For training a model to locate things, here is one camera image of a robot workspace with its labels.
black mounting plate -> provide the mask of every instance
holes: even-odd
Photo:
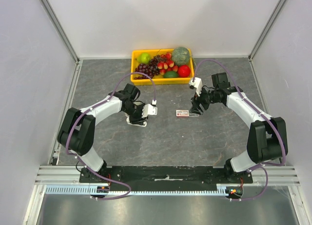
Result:
[[[203,191],[216,190],[216,184],[252,184],[251,173],[241,172],[225,178],[223,168],[213,166],[108,166],[101,171],[104,177],[128,184],[132,191]],[[106,183],[82,168],[80,183]],[[110,191],[125,191],[119,184],[111,184]]]

gray floor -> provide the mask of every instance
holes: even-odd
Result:
[[[245,187],[246,197],[260,187]],[[95,201],[89,196],[45,195],[38,225],[299,225],[287,187],[269,187],[253,201],[214,196],[130,196]]]
[[[254,76],[247,58],[217,59],[224,63],[240,86],[262,108]],[[119,79],[130,72],[131,61],[84,60],[72,106],[83,108],[102,100]],[[198,77],[211,86],[211,74],[223,72],[206,62]],[[123,89],[130,77],[120,85]],[[139,100],[151,102],[152,86],[139,86]],[[249,128],[222,104],[212,104],[198,118],[177,118],[176,109],[189,109],[194,91],[188,85],[157,85],[158,115],[150,117],[147,127],[127,125],[124,113],[110,116],[96,127],[94,147],[110,165],[216,165],[246,149]],[[60,153],[60,165],[77,161]]]

white backdrop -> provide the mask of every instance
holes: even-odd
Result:
[[[288,0],[254,59],[271,115],[286,121],[288,163],[312,208],[312,0]]]
[[[248,55],[278,0],[49,0],[79,57],[184,45]]]
[[[39,0],[0,0],[0,224],[22,224],[74,69]]]

yellow plastic tray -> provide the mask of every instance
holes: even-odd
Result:
[[[141,54],[141,53],[149,53],[151,57],[156,56],[156,54],[166,54],[167,52],[172,53],[173,48],[171,49],[152,49],[152,50],[135,50],[132,52],[132,58],[131,58],[131,72],[135,71],[135,68],[139,65],[138,61],[136,58]],[[190,78],[194,76],[194,68],[193,68],[193,61],[192,58],[190,59],[190,62],[187,64],[189,68],[191,69],[190,76],[187,78],[170,78],[170,79],[153,79],[155,84],[184,84],[184,83],[189,83]],[[134,77],[141,76],[141,75],[131,75],[131,82],[134,85],[152,85],[152,82],[149,79],[146,80],[135,80]]]

green apple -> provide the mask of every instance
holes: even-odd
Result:
[[[144,64],[148,64],[151,60],[151,55],[149,55],[148,53],[141,53],[140,56],[138,56],[137,61],[139,63],[144,63]]]

